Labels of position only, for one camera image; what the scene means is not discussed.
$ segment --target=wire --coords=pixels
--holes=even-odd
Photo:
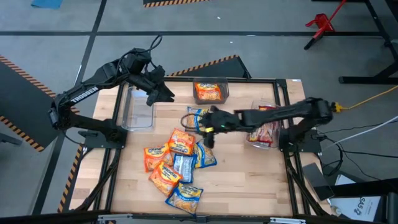
[[[183,127],[184,127],[186,130],[188,130],[188,131],[196,131],[197,133],[202,133],[202,131],[198,131],[198,130],[197,130],[197,128],[203,128],[203,127],[204,127],[202,124],[200,124],[198,127],[189,127],[189,126],[187,126],[187,125],[185,125],[185,124],[183,123],[183,120],[184,120],[185,118],[189,117],[189,116],[199,116],[199,117],[203,118],[203,116],[200,115],[200,114],[195,114],[195,113],[186,114],[186,115],[184,115],[184,116],[181,118],[181,120],[180,120],[181,126],[183,126]]]
[[[319,133],[321,133],[321,134],[324,134],[325,135],[325,139],[330,139],[330,138],[328,138],[328,136],[326,136],[326,133],[323,133],[323,132],[321,132],[319,130],[317,130],[317,131]],[[346,151],[346,150],[343,150],[343,149],[342,149],[342,151],[346,152],[346,153],[351,153],[351,154],[362,154],[362,155],[367,155],[367,156],[378,156],[378,157],[386,157],[386,158],[398,159],[398,156],[390,156],[390,155],[375,154],[375,153],[368,153],[368,152],[353,152],[353,151]]]
[[[363,170],[360,168],[360,166],[359,166],[354,160],[352,160],[350,157],[348,157],[348,155],[347,155],[346,152],[344,152],[344,154],[346,155],[347,159],[349,159],[351,162],[353,162],[353,164],[356,165],[356,167],[359,169],[359,171],[361,171],[361,173],[362,173],[363,175],[365,175],[366,177],[370,177],[370,178],[376,179],[376,180],[381,180],[381,179],[378,179],[378,178],[373,177],[373,176],[371,176],[371,175],[365,174],[365,172],[363,172]]]
[[[338,143],[340,143],[340,142],[343,142],[343,141],[349,140],[349,139],[351,139],[351,138],[355,138],[356,136],[360,136],[360,135],[362,135],[362,134],[365,134],[365,133],[368,133],[368,132],[374,131],[374,130],[376,130],[377,128],[380,128],[380,127],[382,127],[382,126],[384,126],[384,125],[386,125],[386,124],[390,123],[391,121],[393,121],[393,120],[395,120],[395,119],[397,119],[397,118],[398,118],[398,116],[396,116],[395,118],[392,118],[392,119],[390,119],[389,121],[386,121],[386,122],[384,122],[384,123],[380,124],[379,126],[376,126],[376,127],[374,127],[374,128],[371,128],[371,129],[369,129],[369,130],[363,131],[363,132],[361,132],[361,133],[358,133],[358,134],[354,134],[354,135],[352,135],[352,136],[349,136],[349,137],[347,137],[347,138],[341,139],[341,140],[339,140],[339,141],[337,141],[337,142],[335,142],[335,143],[333,143],[333,144],[331,144],[331,145],[327,146],[325,149],[327,149],[327,148],[331,147],[332,145],[338,144]]]
[[[359,102],[359,103],[357,103],[357,104],[355,104],[355,105],[353,105],[353,106],[350,106],[350,107],[347,107],[347,108],[342,107],[341,109],[343,109],[343,110],[350,110],[350,109],[353,109],[353,108],[355,108],[355,107],[357,107],[357,106],[359,106],[359,105],[362,105],[362,104],[364,104],[364,103],[367,103],[367,102],[369,102],[369,101],[375,99],[376,97],[379,97],[379,96],[381,96],[381,95],[384,95],[384,94],[386,94],[386,93],[389,93],[389,92],[391,92],[392,90],[395,90],[396,88],[398,88],[398,85],[392,87],[391,89],[389,89],[389,90],[387,90],[387,91],[384,91],[384,92],[382,92],[382,93],[380,93],[380,94],[377,94],[376,96],[372,96],[372,97],[370,97],[370,98],[367,99],[367,100],[364,100],[364,101],[362,101],[362,102]]]
[[[396,123],[396,122],[398,122],[398,121],[391,121],[391,122],[388,122],[387,124],[392,124],[392,123]],[[335,132],[339,132],[339,131],[351,131],[351,130],[353,130],[353,129],[361,129],[361,128],[368,128],[368,127],[375,127],[375,126],[380,125],[380,124],[382,124],[382,123],[379,123],[379,124],[370,124],[370,125],[365,125],[365,126],[360,126],[360,127],[343,128],[343,129],[334,130],[334,131],[327,131],[327,132],[324,132],[324,134],[335,133]]]
[[[78,145],[80,145],[80,146],[83,147],[83,143],[79,143],[79,142],[77,142],[77,141],[71,139],[70,137],[67,136],[67,134],[66,134],[65,131],[62,131],[62,134],[63,134],[63,135],[65,136],[65,138],[67,138],[69,141],[71,141],[71,142],[73,142],[73,143],[75,143],[75,144],[78,144]]]
[[[328,138],[328,137],[326,137],[326,139],[329,140],[329,141],[331,141],[331,142],[333,142],[333,143],[336,142],[335,140],[330,139],[330,138]],[[335,168],[333,168],[333,169],[329,172],[329,174],[327,174],[328,177],[330,177],[330,176],[332,176],[333,174],[337,173],[337,172],[340,170],[341,165],[343,165],[343,161],[344,161],[344,160],[343,160],[343,151],[344,151],[343,146],[342,146],[341,144],[337,144],[336,146],[337,146],[337,148],[338,148],[338,150],[339,150],[339,152],[340,152],[340,159],[337,160],[337,161],[334,161],[334,162],[330,163],[330,164],[334,164],[334,163],[338,162],[337,166],[336,166]]]
[[[367,156],[378,156],[378,157],[386,157],[386,158],[395,158],[398,159],[398,156],[389,156],[389,155],[382,155],[382,154],[373,154],[373,153],[367,153],[367,152],[351,152],[351,151],[344,151],[344,153],[351,153],[351,154],[362,154],[362,155],[367,155]]]

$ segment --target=orange noodle package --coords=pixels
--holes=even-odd
[[[275,107],[273,106],[259,106],[259,110],[273,110]],[[277,122],[266,123],[253,133],[248,135],[249,142],[262,142],[266,145],[270,146],[273,143],[272,135],[274,133],[274,129],[278,125]]]
[[[209,83],[196,83],[199,100],[221,100],[220,86]]]
[[[169,139],[169,147],[173,152],[191,156],[193,152],[193,145],[195,144],[195,137],[177,128],[174,129],[172,136]]]
[[[169,196],[174,187],[182,179],[182,176],[164,162],[161,162],[150,175],[149,180],[166,196]]]
[[[145,172],[154,170],[161,162],[169,166],[173,165],[172,153],[167,143],[163,146],[144,148]]]

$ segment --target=black panel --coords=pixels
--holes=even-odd
[[[43,147],[58,132],[47,117],[52,98],[0,62],[0,114]]]
[[[178,76],[246,78],[245,70],[238,58],[225,60],[224,62],[220,62],[215,65],[209,65],[204,68],[199,68],[198,70],[187,72]]]

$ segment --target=metal stand leg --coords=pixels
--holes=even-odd
[[[398,78],[388,78],[398,72],[398,61],[373,77],[339,77],[338,81],[344,84],[385,84],[398,85]]]
[[[14,144],[16,146],[20,146],[22,144],[21,140],[18,140],[16,138],[10,137],[10,136],[8,136],[6,134],[2,134],[2,133],[0,133],[0,142],[8,142],[8,143]]]

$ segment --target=yellow cable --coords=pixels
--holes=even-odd
[[[355,108],[355,107],[357,107],[357,106],[359,106],[359,105],[362,105],[362,104],[364,104],[364,103],[367,103],[367,102],[369,102],[369,101],[375,99],[376,97],[379,97],[379,96],[381,96],[381,95],[384,95],[384,94],[386,94],[386,93],[389,93],[389,92],[391,92],[392,90],[395,90],[396,88],[398,88],[398,85],[392,87],[391,89],[389,89],[389,90],[387,90],[387,91],[384,91],[384,92],[382,92],[382,93],[380,93],[380,94],[377,94],[376,96],[372,96],[372,97],[370,97],[369,99],[364,100],[364,101],[362,101],[362,102],[360,102],[360,103],[357,103],[357,104],[355,104],[355,105],[353,105],[353,106],[350,106],[350,107],[347,107],[347,108],[341,107],[341,109],[343,109],[343,110],[350,110],[350,109],[353,109],[353,108]]]

